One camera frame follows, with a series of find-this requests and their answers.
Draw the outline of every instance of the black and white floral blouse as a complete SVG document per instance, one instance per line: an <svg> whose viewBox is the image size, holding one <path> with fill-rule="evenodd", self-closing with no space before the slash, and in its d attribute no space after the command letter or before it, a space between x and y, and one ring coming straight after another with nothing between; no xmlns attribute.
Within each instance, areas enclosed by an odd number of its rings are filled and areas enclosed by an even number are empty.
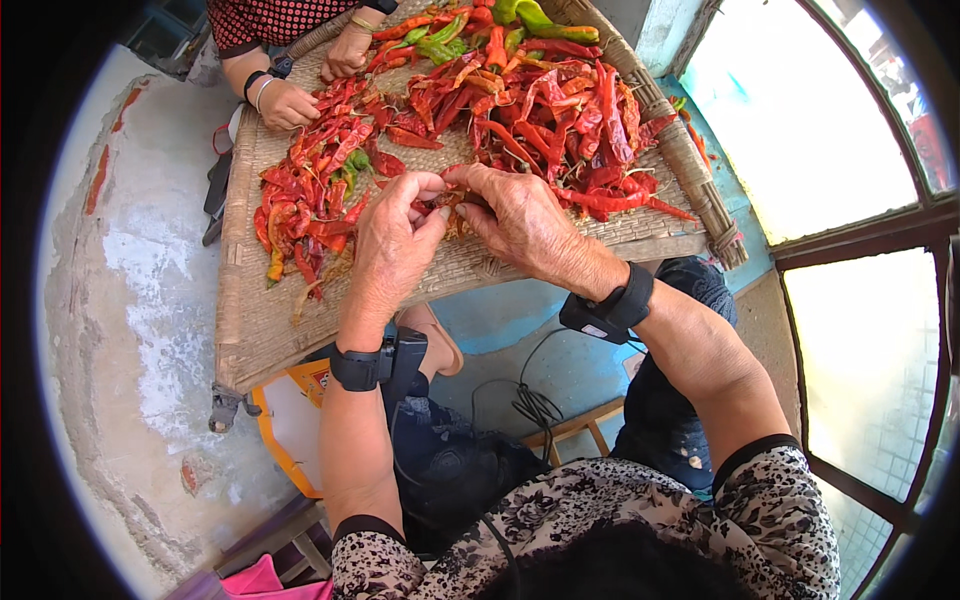
<svg viewBox="0 0 960 600"><path fill-rule="evenodd" d="M639 521L661 540L729 564L757 597L834 598L837 542L803 453L790 436L741 448L716 472L714 506L630 461L579 460L501 500L489 517L515 556L557 550L598 521ZM507 568L475 526L427 569L385 522L352 517L333 548L335 598L468 598Z"/></svg>

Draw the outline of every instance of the foot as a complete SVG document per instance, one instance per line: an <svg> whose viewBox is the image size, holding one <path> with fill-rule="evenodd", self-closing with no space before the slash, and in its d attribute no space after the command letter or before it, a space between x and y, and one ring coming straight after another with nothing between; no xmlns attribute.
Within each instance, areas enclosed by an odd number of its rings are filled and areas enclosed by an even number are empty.
<svg viewBox="0 0 960 600"><path fill-rule="evenodd" d="M420 372L432 378L434 372L451 376L464 366L464 355L440 325L429 304L417 304L396 313L396 326L410 327L427 337L426 355Z"/></svg>

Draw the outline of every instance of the woven bamboo tray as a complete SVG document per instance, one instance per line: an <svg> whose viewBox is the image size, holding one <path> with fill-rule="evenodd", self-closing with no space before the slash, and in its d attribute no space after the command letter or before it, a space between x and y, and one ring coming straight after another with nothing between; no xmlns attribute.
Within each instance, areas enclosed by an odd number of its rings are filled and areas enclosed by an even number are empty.
<svg viewBox="0 0 960 600"><path fill-rule="evenodd" d="M643 121L673 112L635 52L589 2L546 0L540 3L558 23L591 25L599 30L601 45L605 48L604 61L613 65L636 89ZM407 0L388 17L384 26L402 22L421 12L427 4L426 0ZM345 12L290 46L287 54L296 61L288 78L291 82L307 91L321 86L317 74L326 49L349 18L350 12ZM429 60L422 60L417 70L422 72L430 66ZM375 84L385 91L403 91L412 74L410 67L394 69L377 77ZM736 239L736 226L684 127L674 122L660 133L658 140L656 148L641 154L639 165L656 169L654 175L660 180L661 200L693 212L701 223L682 221L642 207L612 215L607 223L578 220L579 230L629 260L709 250L727 269L745 262L747 253L743 243ZM449 165L472 161L472 149L463 126L451 128L439 141L444 144L442 150L426 151L393 145L381 135L380 149L398 156L408 170L439 172ZM233 148L224 214L215 334L217 382L240 393L332 342L339 328L340 300L349 285L348 276L326 284L323 301L309 300L296 327L291 323L291 316L294 300L304 285L302 277L292 273L273 289L266 289L269 257L254 237L252 225L253 212L261 202L257 174L280 161L289 145L289 133L268 131L251 107L244 109ZM368 185L372 182L366 173L358 180L354 197L359 198ZM468 235L463 243L447 239L438 248L420 286L404 305L523 277L490 256L476 237Z"/></svg>

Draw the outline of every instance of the hand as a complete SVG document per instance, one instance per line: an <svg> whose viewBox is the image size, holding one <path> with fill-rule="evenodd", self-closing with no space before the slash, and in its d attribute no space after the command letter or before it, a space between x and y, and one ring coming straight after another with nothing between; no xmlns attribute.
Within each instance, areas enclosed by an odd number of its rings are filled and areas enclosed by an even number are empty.
<svg viewBox="0 0 960 600"><path fill-rule="evenodd" d="M261 82L253 82L250 88L251 101L256 100ZM267 85L260 95L260 114L263 123L272 130L292 130L298 125L308 126L310 121L320 117L320 111L314 108L317 99L299 87L282 79Z"/></svg>
<svg viewBox="0 0 960 600"><path fill-rule="evenodd" d="M321 78L329 83L359 71L367 61L367 49L372 40L373 36L366 29L348 23L326 54L324 66L320 68Z"/></svg>
<svg viewBox="0 0 960 600"><path fill-rule="evenodd" d="M477 204L456 208L494 256L526 275L595 301L630 278L626 262L577 231L540 178L476 163L452 171L446 180L465 185L490 204L495 217Z"/></svg>
<svg viewBox="0 0 960 600"><path fill-rule="evenodd" d="M433 200L444 190L444 180L436 174L404 173L363 211L350 289L341 303L341 349L380 348L383 328L420 283L450 216L449 206L423 216L410 203Z"/></svg>

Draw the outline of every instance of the woman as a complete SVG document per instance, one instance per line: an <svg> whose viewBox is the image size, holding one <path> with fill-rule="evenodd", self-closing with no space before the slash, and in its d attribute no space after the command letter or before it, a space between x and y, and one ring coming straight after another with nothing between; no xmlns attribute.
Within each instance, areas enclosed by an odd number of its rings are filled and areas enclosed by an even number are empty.
<svg viewBox="0 0 960 600"><path fill-rule="evenodd" d="M430 379L456 373L463 355L425 305L398 314L398 326L428 339L406 397L353 385L349 372L335 372L324 395L334 597L836 597L826 507L770 377L733 330L717 270L691 256L643 276L581 235L539 178L473 164L445 179L406 173L364 212L341 302L342 355L379 350L450 215L445 206L424 217L411 202L448 183L487 201L495 215L456 209L526 275L595 302L649 286L646 316L631 313L649 355L611 457L538 468L529 450L475 434L427 397ZM368 391L346 390L338 374ZM430 568L417 556L423 530L443 541Z"/></svg>
<svg viewBox="0 0 960 600"><path fill-rule="evenodd" d="M267 127L292 130L320 114L316 98L267 74L270 57L263 45L289 45L353 6L356 12L326 55L321 76L327 82L360 70L373 32L396 10L394 0L208 0L213 39L230 87L257 108Z"/></svg>

